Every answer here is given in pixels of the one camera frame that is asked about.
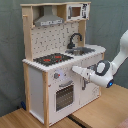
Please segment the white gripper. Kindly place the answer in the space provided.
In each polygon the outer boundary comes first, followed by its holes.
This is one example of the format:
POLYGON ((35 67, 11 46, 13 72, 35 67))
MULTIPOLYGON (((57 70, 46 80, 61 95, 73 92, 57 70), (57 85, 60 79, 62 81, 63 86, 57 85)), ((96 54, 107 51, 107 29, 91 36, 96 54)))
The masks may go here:
POLYGON ((87 69, 87 68, 82 68, 79 66, 73 66, 72 70, 79 74, 80 76, 82 76, 83 78, 89 80, 90 79, 90 75, 91 75, 91 70, 87 69))

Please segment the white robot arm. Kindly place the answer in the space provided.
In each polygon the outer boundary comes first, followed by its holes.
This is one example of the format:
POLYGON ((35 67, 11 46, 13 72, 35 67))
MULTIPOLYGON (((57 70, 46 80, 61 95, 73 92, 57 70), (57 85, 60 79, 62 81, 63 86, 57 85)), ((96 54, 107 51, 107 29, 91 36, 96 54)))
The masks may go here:
POLYGON ((112 62, 101 60, 97 63, 96 69, 73 66, 72 70, 84 77, 89 82, 98 86, 109 88, 113 85, 113 76, 118 68, 128 58, 128 30, 120 39, 120 51, 112 62))

